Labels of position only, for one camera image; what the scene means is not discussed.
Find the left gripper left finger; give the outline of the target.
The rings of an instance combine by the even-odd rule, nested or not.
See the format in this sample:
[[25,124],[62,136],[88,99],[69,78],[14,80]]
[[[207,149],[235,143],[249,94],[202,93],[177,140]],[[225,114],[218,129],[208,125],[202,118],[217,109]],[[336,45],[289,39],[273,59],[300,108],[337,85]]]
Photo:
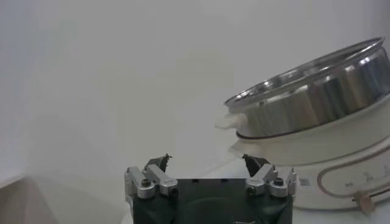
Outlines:
[[169,177],[165,172],[171,156],[150,159],[140,169],[130,166],[124,172],[124,189],[126,197],[138,197],[142,200],[154,198],[157,194],[174,197],[178,193],[178,180]]

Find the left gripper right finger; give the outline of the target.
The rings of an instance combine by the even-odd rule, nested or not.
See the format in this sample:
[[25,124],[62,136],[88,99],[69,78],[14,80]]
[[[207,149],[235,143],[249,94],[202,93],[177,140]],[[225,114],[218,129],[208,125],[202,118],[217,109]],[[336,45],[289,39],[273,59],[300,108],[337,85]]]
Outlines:
[[251,197],[269,195],[285,198],[296,194],[297,174],[293,167],[276,167],[264,158],[244,154],[249,178],[246,178],[246,194]]

